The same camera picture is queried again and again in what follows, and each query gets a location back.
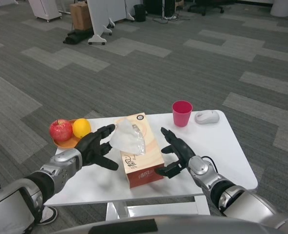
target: tissue box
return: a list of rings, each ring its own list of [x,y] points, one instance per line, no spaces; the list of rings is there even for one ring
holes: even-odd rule
[[[121,152],[124,171],[130,188],[163,179],[163,176],[154,172],[155,168],[164,166],[164,160],[145,113],[126,118],[140,129],[146,145],[146,153],[144,155],[135,156],[130,153]]]

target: trash can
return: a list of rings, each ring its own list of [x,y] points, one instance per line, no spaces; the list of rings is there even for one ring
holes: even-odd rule
[[[135,10],[135,20],[137,22],[146,21],[146,9],[143,4],[135,5],[134,10]]]
[[[274,0],[270,14],[277,17],[288,16],[288,0]]]

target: box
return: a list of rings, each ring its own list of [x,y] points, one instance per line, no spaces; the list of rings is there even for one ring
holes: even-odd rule
[[[71,4],[70,12],[75,29],[88,30],[92,27],[89,7],[85,2]]]
[[[132,125],[137,125],[144,136],[146,145],[146,153],[144,155],[135,156],[121,151],[124,171],[130,188],[163,179],[163,176],[154,172],[155,168],[164,166],[164,160],[145,113],[128,116],[126,119]]]

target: white mouse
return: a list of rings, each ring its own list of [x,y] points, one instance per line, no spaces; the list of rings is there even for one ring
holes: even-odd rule
[[[199,111],[194,120],[199,124],[217,123],[220,120],[220,115],[212,110]]]

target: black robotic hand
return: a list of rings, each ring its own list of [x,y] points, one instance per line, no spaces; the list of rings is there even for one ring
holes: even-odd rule
[[[112,149],[109,142],[100,144],[100,141],[109,136],[114,130],[114,124],[104,126],[94,133],[89,133],[78,142],[75,148],[82,155],[83,166],[97,164],[113,171],[118,169],[119,166],[117,163],[104,157]]]
[[[166,141],[170,143],[170,145],[163,148],[161,152],[164,154],[176,154],[178,161],[173,162],[166,167],[156,168],[155,172],[161,176],[172,178],[179,174],[183,169],[188,167],[189,159],[196,154],[182,139],[177,138],[175,134],[170,130],[161,128],[161,132],[164,135]]]

